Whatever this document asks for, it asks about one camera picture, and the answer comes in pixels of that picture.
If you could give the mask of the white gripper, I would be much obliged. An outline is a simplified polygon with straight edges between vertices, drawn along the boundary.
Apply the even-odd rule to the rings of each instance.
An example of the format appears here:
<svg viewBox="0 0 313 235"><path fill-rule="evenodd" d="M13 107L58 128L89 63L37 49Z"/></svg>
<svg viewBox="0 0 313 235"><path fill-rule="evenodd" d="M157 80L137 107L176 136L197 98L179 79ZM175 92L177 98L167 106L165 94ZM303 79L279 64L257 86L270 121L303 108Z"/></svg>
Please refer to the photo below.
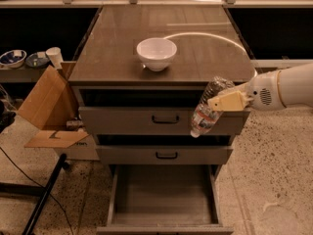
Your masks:
<svg viewBox="0 0 313 235"><path fill-rule="evenodd" d="M207 104L215 112L239 112L249 104L258 111L282 110L278 78L277 70L259 74L248 84L222 90Z"/></svg>

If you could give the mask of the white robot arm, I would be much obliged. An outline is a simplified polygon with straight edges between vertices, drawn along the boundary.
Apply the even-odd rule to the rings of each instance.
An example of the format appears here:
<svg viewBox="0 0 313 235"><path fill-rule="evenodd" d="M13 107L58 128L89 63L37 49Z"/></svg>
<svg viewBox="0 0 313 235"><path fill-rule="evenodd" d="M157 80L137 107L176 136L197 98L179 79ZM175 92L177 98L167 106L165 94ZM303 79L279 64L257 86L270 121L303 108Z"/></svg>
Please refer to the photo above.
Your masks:
<svg viewBox="0 0 313 235"><path fill-rule="evenodd" d="M259 74L249 82L222 90L207 104L218 112L237 112L247 107L258 111L313 107L313 65Z"/></svg>

